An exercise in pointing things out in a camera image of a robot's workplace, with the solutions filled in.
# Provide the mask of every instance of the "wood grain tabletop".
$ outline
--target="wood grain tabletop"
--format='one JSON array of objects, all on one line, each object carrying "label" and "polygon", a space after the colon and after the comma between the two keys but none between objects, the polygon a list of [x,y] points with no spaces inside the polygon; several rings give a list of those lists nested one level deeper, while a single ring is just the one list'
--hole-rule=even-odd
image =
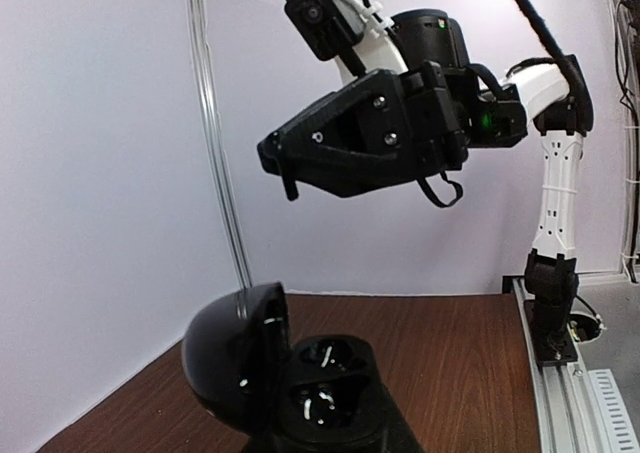
[{"label": "wood grain tabletop", "polygon": [[[288,302],[293,341],[350,334],[372,344],[427,453],[540,453],[513,295],[296,295]],[[239,453],[246,441],[193,398],[176,345],[40,453]]]}]

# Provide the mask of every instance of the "camera lens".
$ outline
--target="camera lens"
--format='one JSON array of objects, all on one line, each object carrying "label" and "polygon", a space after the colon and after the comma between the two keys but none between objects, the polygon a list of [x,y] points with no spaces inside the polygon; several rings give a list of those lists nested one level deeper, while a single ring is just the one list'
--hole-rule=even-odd
[{"label": "camera lens", "polygon": [[316,3],[312,3],[304,9],[304,19],[312,25],[316,25],[322,21],[324,11],[322,7]]}]

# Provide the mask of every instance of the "black round hole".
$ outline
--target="black round hole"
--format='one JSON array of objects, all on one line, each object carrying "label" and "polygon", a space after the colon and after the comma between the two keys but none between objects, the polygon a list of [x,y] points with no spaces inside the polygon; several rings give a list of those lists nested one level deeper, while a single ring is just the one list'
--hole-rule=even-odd
[{"label": "black round hole", "polygon": [[594,341],[602,334],[598,321],[586,313],[571,313],[569,326],[575,333],[576,341],[580,340],[580,343]]}]

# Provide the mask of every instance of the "open case lid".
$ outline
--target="open case lid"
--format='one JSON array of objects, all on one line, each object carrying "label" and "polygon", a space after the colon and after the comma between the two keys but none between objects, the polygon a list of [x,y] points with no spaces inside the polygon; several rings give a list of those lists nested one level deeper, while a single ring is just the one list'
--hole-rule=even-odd
[{"label": "open case lid", "polygon": [[290,355],[280,283],[243,289],[203,308],[182,342],[185,376],[216,418],[249,435],[268,426]]}]

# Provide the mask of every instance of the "white cable duct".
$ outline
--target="white cable duct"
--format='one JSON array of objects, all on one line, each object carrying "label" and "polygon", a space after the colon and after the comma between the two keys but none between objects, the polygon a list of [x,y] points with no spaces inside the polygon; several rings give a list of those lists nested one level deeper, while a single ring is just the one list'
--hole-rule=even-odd
[{"label": "white cable duct", "polygon": [[233,257],[233,263],[242,288],[252,285],[247,254],[242,241],[233,188],[227,167],[222,140],[222,127],[218,114],[211,50],[207,42],[207,22],[204,0],[187,0],[191,33],[191,50],[204,134],[209,154],[211,174],[218,195],[222,221]]},{"label": "white cable duct", "polygon": [[[621,8],[618,12],[618,5],[621,0],[607,0],[609,13],[612,19],[612,25],[614,31],[618,31],[620,38],[620,51],[618,52],[618,59],[623,71],[629,68],[629,78],[627,80],[627,88],[634,92],[631,95],[631,100],[638,111],[640,111],[640,102],[638,101],[637,92],[640,91],[638,81],[638,70],[636,64],[633,61],[633,37],[629,35],[627,25],[631,21],[631,15],[626,8]],[[627,65],[626,58],[630,58],[631,61]],[[640,160],[638,156],[638,129],[633,126],[633,118],[631,113],[625,108],[625,121],[624,127],[625,137],[627,139],[627,178],[626,178],[626,191],[627,191],[627,207],[626,207],[626,224],[624,232],[624,245],[623,251],[620,254],[622,270],[629,278],[634,278],[634,271],[636,266],[638,245],[640,244],[639,231],[634,230],[634,218],[636,214],[636,205],[639,198],[636,195],[636,185],[639,181],[640,172]],[[633,249],[633,239],[637,238],[635,251]]]}]

